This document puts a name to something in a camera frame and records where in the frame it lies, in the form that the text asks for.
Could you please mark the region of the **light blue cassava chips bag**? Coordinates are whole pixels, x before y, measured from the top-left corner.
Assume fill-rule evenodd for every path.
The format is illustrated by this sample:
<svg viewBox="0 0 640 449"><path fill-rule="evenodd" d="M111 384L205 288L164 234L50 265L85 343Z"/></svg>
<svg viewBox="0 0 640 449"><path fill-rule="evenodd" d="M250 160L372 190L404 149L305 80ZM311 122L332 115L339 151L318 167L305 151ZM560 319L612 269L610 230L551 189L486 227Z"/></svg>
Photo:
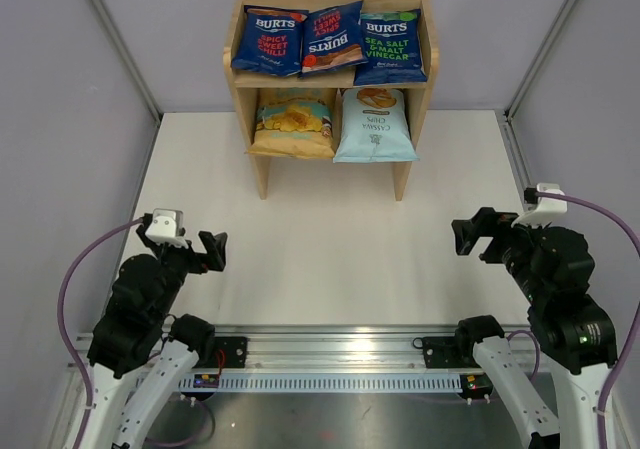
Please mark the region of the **light blue cassava chips bag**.
<svg viewBox="0 0 640 449"><path fill-rule="evenodd" d="M341 138L334 163L414 162L404 93L381 87L342 93Z"/></svg>

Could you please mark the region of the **tan kettle cooked chips bag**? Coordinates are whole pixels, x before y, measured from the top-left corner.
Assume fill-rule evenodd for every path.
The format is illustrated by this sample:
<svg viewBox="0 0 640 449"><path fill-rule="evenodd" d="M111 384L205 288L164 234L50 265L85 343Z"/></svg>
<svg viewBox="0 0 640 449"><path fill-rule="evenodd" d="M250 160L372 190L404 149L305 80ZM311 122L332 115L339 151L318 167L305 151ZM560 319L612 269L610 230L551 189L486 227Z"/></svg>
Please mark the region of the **tan kettle cooked chips bag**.
<svg viewBox="0 0 640 449"><path fill-rule="evenodd" d="M263 88L259 90L256 128L248 153L298 159L332 159L331 88Z"/></svg>

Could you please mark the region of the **blue Burts sea salt bag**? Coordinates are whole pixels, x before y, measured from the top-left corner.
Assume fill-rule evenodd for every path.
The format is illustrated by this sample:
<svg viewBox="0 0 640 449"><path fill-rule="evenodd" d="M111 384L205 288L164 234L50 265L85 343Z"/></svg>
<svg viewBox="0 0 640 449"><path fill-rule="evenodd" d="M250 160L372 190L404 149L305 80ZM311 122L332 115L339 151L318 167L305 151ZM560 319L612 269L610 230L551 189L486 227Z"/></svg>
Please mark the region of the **blue Burts sea salt bag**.
<svg viewBox="0 0 640 449"><path fill-rule="evenodd" d="M367 61L355 70L355 86L427 81L418 34L420 9L362 13Z"/></svg>

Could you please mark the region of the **blue Burts chilli bag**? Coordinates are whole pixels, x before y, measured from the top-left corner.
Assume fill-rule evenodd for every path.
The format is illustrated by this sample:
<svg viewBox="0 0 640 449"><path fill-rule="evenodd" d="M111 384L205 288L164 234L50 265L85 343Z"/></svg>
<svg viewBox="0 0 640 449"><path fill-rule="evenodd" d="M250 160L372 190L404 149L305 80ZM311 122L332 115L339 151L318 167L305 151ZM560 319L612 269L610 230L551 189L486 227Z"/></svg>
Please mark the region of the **blue Burts chilli bag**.
<svg viewBox="0 0 640 449"><path fill-rule="evenodd" d="M363 0L321 9L303 23L301 76L307 77L368 61L361 28Z"/></svg>
<svg viewBox="0 0 640 449"><path fill-rule="evenodd" d="M248 5L244 32L231 67L276 77L301 72L301 45L308 10Z"/></svg>

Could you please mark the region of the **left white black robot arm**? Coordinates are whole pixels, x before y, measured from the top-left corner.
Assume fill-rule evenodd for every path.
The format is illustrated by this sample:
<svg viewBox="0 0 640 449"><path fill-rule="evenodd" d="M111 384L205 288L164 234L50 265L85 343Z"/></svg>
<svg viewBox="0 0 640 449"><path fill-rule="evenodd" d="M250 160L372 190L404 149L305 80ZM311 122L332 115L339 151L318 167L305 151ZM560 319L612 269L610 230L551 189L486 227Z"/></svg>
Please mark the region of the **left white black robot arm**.
<svg viewBox="0 0 640 449"><path fill-rule="evenodd" d="M163 330L189 275L226 267L225 232L199 232L203 252L181 235L159 239L136 230L148 253L125 260L103 316L77 365L85 386L84 408L68 448L140 448L174 386L192 368L215 357L215 327L193 315Z"/></svg>

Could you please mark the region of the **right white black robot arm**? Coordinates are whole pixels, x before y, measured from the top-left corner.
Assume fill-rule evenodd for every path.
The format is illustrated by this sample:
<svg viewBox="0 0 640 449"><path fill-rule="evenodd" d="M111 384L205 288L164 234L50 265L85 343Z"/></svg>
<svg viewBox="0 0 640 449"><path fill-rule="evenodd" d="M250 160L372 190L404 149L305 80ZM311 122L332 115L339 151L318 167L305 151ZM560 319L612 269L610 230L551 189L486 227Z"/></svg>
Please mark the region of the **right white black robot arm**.
<svg viewBox="0 0 640 449"><path fill-rule="evenodd" d="M608 425L599 399L617 361L613 322L588 295L595 261L583 235L567 228L533 228L515 213L483 207L451 226L455 251L467 255L483 237L487 264L505 267L529 303L527 319L539 350L548 358L556 394L550 411L517 368L509 342L490 316L463 319L454 333L454 353L489 377L526 448L597 448Z"/></svg>

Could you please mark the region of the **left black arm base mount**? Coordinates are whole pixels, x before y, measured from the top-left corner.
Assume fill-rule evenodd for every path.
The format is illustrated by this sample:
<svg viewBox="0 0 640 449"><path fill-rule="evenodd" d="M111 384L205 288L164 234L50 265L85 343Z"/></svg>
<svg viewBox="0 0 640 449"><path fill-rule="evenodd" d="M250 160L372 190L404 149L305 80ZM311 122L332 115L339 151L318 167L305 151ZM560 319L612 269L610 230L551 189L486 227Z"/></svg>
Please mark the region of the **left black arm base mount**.
<svg viewBox="0 0 640 449"><path fill-rule="evenodd" d="M248 338L242 336L214 337L205 344L204 355L196 368L244 369L248 353Z"/></svg>

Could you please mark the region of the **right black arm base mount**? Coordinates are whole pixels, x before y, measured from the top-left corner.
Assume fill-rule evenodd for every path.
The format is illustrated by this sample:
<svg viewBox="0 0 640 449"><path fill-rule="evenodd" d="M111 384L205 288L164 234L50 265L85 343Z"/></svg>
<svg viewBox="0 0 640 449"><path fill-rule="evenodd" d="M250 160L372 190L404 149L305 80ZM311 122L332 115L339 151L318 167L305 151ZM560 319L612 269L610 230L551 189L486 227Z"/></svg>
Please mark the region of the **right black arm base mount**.
<svg viewBox="0 0 640 449"><path fill-rule="evenodd" d="M479 368L471 353L460 346L454 336L420 339L425 366L429 369Z"/></svg>

